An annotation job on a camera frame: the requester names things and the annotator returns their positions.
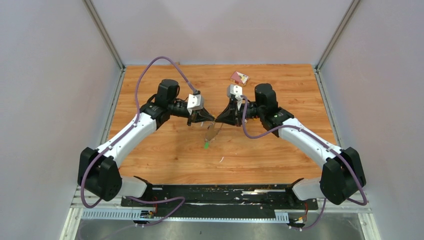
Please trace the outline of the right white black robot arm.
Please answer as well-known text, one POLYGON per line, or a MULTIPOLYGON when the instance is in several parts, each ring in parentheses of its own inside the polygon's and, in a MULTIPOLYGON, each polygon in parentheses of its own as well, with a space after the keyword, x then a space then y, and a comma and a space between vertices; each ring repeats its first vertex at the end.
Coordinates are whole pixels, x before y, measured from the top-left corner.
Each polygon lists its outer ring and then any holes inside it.
POLYGON ((254 101, 248 100, 239 85, 227 87, 229 102, 216 118, 217 123, 242 127, 249 139, 268 134, 296 146, 321 169, 313 179, 300 178, 289 187, 286 204, 298 209, 309 199, 327 199, 340 205, 350 201, 360 206, 368 203, 364 186, 366 177, 360 154, 353 147, 342 148, 324 140, 305 127, 292 113, 279 106, 269 83, 254 88, 254 101))

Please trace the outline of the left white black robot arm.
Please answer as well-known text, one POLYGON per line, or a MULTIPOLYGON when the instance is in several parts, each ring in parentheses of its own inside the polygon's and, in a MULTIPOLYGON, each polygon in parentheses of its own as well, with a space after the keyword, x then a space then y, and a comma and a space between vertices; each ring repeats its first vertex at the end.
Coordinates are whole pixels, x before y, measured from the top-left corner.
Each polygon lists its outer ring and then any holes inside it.
POLYGON ((157 93, 143 104, 134 118, 113 138, 95 149, 86 147, 80 154, 77 183, 101 200, 110 201, 116 196, 133 197, 140 206, 149 206, 153 193, 148 183, 139 177, 121 176, 119 167, 134 148, 153 134, 171 116, 192 123, 213 122, 215 117, 204 108, 200 93, 189 94, 186 100, 178 98, 179 83, 164 79, 157 93))

